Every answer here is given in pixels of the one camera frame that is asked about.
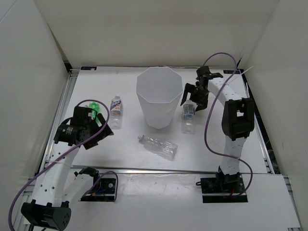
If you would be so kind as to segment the green plastic soda bottle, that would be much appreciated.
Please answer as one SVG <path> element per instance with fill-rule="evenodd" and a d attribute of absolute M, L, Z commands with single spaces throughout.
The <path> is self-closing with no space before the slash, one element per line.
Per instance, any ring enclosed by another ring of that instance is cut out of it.
<path fill-rule="evenodd" d="M 91 120 L 90 122 L 96 122 L 96 124 L 98 125 L 98 127 L 100 127 L 102 124 L 101 122 L 99 121 L 99 118 L 98 118 L 98 114 L 100 113 L 100 105 L 96 102 L 91 102 L 89 104 L 89 108 L 91 109 Z"/>

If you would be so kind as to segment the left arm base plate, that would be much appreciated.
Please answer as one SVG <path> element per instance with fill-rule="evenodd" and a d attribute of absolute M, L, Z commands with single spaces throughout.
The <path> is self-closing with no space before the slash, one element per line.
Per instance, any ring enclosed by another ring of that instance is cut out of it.
<path fill-rule="evenodd" d="M 83 202 L 115 202 L 118 193 L 118 175 L 114 171 L 100 173 L 93 186 L 81 197 Z"/>

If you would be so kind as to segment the clear bottle red blue label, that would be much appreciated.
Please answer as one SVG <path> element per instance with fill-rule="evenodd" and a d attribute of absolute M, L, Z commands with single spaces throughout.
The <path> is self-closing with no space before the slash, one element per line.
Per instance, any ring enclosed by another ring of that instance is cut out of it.
<path fill-rule="evenodd" d="M 110 105 L 110 127 L 112 129 L 121 129 L 122 127 L 122 100 L 119 95 L 116 95 L 111 100 Z"/>

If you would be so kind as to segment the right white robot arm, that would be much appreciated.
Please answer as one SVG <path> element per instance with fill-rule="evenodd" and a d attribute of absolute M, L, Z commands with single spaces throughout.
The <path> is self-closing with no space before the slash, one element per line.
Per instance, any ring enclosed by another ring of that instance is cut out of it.
<path fill-rule="evenodd" d="M 183 119 L 191 123 L 195 112 L 204 110 L 208 105 L 208 95 L 214 94 L 224 107 L 222 131 L 225 135 L 225 148 L 222 161 L 215 178 L 206 179 L 207 193 L 241 193 L 239 163 L 243 145 L 254 130 L 254 101 L 244 98 L 225 84 L 223 75 L 211 73 L 209 67 L 197 69 L 194 85 L 187 83 L 184 88 L 181 106 Z"/>

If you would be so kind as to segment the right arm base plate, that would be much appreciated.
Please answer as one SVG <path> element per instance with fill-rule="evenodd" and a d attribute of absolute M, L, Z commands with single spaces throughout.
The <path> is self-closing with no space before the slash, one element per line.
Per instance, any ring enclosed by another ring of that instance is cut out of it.
<path fill-rule="evenodd" d="M 242 177 L 238 182 L 231 183 L 224 189 L 221 188 L 216 178 L 200 178 L 195 185 L 201 187 L 204 204 L 248 202 L 246 193 L 239 195 L 244 191 Z"/>

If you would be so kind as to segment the clear unlabelled bottle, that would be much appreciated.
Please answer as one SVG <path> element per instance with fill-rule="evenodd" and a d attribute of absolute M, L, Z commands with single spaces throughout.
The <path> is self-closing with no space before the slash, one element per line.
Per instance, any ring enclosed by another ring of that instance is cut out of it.
<path fill-rule="evenodd" d="M 178 150 L 178 146 L 172 142 L 144 134 L 138 136 L 138 141 L 147 151 L 170 161 L 173 161 Z"/>

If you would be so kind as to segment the clear bottle white label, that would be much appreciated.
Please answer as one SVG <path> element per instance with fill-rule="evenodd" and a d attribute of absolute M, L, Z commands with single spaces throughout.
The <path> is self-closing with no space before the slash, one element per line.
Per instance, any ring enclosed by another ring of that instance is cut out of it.
<path fill-rule="evenodd" d="M 183 104 L 182 127 L 184 134 L 194 134 L 195 132 L 195 104 L 191 100 L 187 100 Z"/>

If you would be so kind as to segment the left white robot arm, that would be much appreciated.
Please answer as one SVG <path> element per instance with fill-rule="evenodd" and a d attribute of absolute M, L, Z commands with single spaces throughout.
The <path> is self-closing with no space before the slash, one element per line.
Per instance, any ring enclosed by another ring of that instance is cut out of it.
<path fill-rule="evenodd" d="M 86 150 L 113 132 L 105 124 L 103 115 L 97 108 L 76 106 L 73 116 L 58 127 L 54 143 L 67 143 L 74 150 L 63 156 L 61 152 L 51 157 L 49 169 L 43 173 L 42 182 L 30 203 L 23 203 L 22 215 L 32 226 L 63 231 L 71 218 L 72 207 L 84 196 L 105 192 L 98 170 L 86 167 L 75 172 L 75 181 L 67 188 L 65 182 L 71 165 L 82 144 Z"/>

